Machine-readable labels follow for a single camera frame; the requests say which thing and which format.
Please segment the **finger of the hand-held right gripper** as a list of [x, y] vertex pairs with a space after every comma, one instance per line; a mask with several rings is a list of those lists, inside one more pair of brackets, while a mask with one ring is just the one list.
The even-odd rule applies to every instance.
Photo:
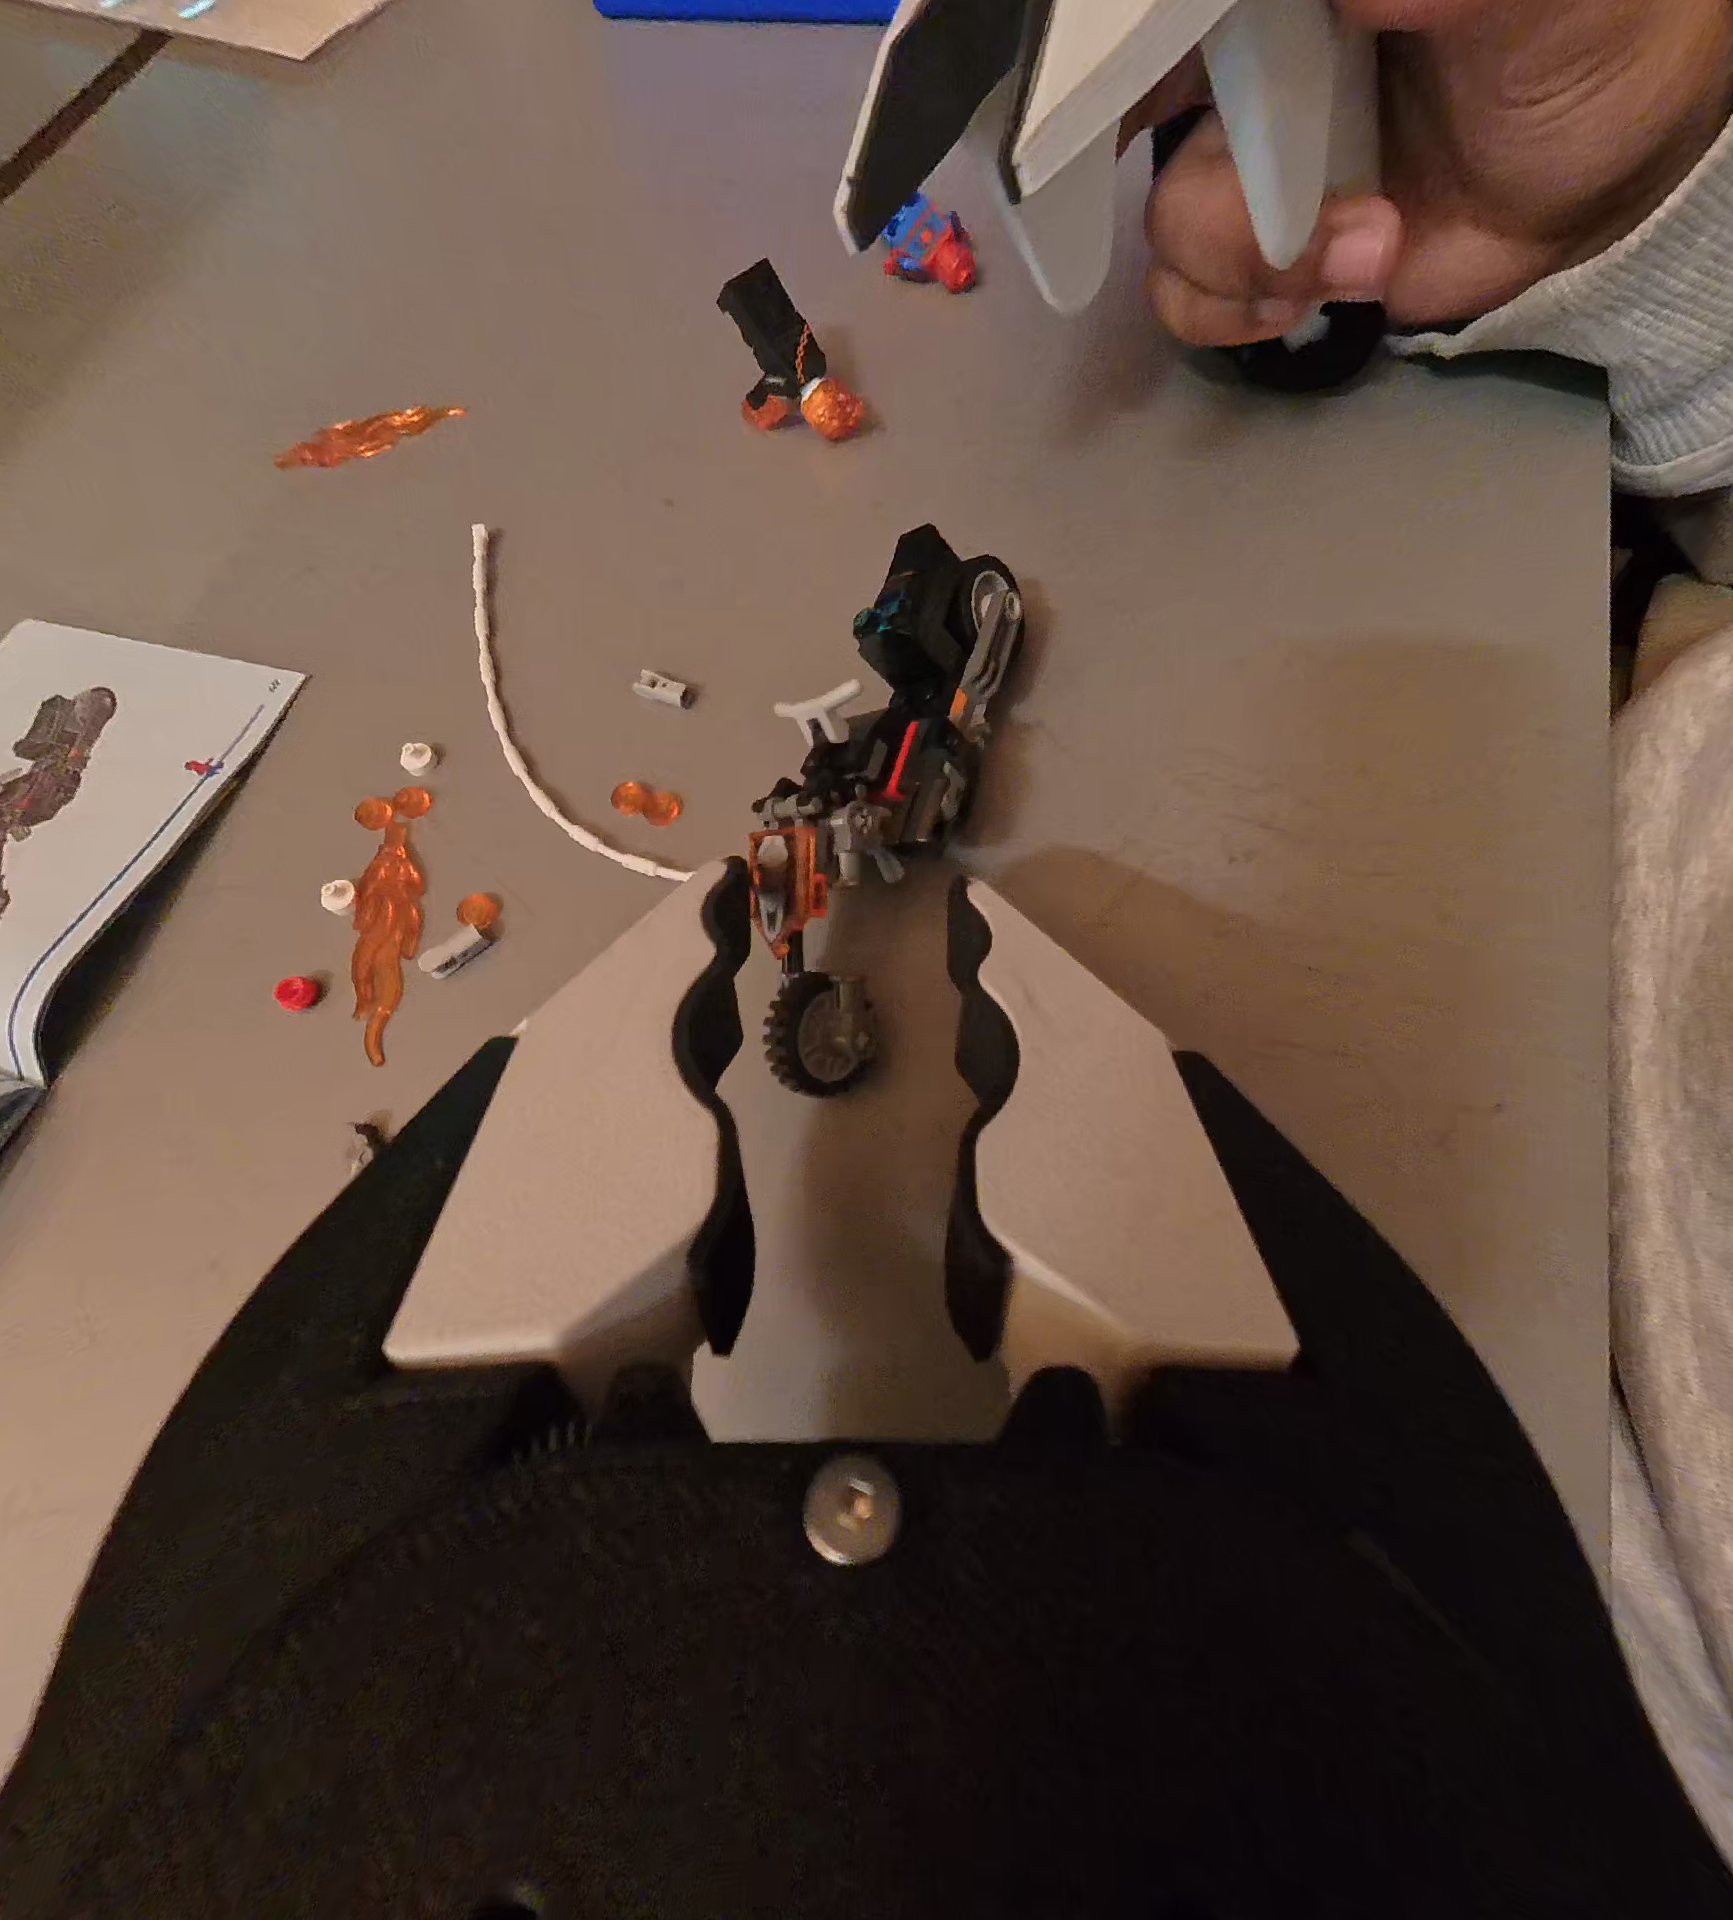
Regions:
[[1051, 2], [1029, 9], [1008, 109], [1008, 227], [1061, 315], [1115, 251], [1119, 130], [1228, 12], [1227, 2]]
[[1048, 9], [1038, 2], [894, 5], [835, 190], [835, 226], [851, 256], [879, 243], [994, 87], [1030, 65]]

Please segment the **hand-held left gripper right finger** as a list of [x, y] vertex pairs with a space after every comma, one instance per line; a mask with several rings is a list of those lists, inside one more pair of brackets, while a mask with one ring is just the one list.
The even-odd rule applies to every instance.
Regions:
[[1162, 1371], [1280, 1378], [1279, 1289], [1165, 1033], [989, 881], [946, 903], [960, 1133], [948, 1320], [1013, 1403], [1074, 1375], [1122, 1428]]

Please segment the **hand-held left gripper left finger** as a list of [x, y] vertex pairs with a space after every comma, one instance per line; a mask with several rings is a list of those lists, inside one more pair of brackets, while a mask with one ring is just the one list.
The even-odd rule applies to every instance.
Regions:
[[543, 1364], [584, 1412], [636, 1365], [731, 1356], [754, 1220], [718, 1092], [749, 879], [674, 885], [522, 1022], [385, 1336], [401, 1371]]

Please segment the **orange skull lego piece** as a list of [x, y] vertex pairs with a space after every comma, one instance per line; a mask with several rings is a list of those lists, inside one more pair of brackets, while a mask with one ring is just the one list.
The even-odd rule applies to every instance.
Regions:
[[788, 821], [757, 827], [749, 835], [749, 910], [754, 931], [781, 962], [782, 972], [802, 967], [804, 930], [824, 908], [817, 827]]

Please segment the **black lego motorcycle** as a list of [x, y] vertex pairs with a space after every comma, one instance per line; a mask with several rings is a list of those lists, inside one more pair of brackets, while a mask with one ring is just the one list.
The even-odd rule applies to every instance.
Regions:
[[[933, 521], [901, 533], [877, 595], [854, 614], [852, 638], [884, 685], [884, 704], [848, 706], [858, 682], [776, 713], [802, 738], [798, 771], [754, 806], [754, 827], [817, 827], [820, 892], [877, 873], [887, 885], [946, 851], [967, 821], [989, 749], [999, 696], [1026, 632], [1022, 587], [996, 554], [958, 554]], [[873, 1067], [879, 1015], [857, 973], [782, 972], [763, 1027], [773, 1077], [807, 1098], [851, 1092]]]

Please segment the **person's right forearm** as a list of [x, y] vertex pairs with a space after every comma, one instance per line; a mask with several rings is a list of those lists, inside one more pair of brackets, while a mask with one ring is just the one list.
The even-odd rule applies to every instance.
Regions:
[[1733, 112], [1636, 230], [1487, 315], [1401, 331], [1392, 348], [1602, 369], [1619, 489], [1658, 501], [1695, 568], [1733, 585]]

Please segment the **blue and red lego minifigure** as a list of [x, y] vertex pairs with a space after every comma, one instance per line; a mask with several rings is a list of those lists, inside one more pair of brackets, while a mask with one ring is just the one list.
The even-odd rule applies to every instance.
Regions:
[[926, 192], [905, 200], [879, 231], [884, 247], [880, 270], [889, 277], [934, 283], [964, 294], [977, 282], [974, 246], [960, 218]]

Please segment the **black flame-head lego minifigure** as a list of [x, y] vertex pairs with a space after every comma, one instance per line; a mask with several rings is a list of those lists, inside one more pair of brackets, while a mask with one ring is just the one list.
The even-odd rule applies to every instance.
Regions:
[[766, 256], [731, 275], [716, 305], [759, 368], [740, 401], [746, 426], [776, 432], [802, 421], [830, 443], [865, 432], [865, 401], [833, 374], [823, 344]]

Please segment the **large orange lego flame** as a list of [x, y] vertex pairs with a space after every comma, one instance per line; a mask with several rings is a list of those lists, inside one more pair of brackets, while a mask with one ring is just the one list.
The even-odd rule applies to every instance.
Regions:
[[402, 964], [423, 936], [424, 872], [409, 843], [409, 821], [378, 830], [378, 845], [356, 877], [350, 911], [353, 1019], [372, 1067], [385, 1065], [385, 1027], [402, 995]]

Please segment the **lego instruction booklet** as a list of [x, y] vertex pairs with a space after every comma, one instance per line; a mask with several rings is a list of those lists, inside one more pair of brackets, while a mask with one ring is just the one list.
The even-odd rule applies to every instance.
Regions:
[[0, 638], [0, 1153], [47, 1092], [56, 989], [183, 851], [299, 670], [23, 618]]

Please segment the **slim orange lego flame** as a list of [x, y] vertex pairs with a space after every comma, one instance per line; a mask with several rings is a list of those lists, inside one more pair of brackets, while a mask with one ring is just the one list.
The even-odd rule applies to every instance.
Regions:
[[374, 459], [469, 412], [462, 404], [417, 401], [366, 416], [335, 420], [273, 456], [276, 470], [331, 470]]

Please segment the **person's right hand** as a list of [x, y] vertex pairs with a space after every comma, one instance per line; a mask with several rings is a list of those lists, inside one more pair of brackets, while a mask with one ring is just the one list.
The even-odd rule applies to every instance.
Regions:
[[1196, 349], [1330, 302], [1468, 324], [1639, 227], [1733, 114], [1733, 2], [1343, 2], [1374, 39], [1380, 181], [1330, 198], [1271, 266], [1209, 112], [1157, 174], [1144, 285]]

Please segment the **large blue plastic bin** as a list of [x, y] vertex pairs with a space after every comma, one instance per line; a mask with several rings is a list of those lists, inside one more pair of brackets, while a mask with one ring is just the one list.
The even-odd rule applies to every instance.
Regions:
[[661, 23], [766, 23], [827, 28], [880, 28], [891, 21], [894, 2], [609, 2], [595, 9], [609, 19]]

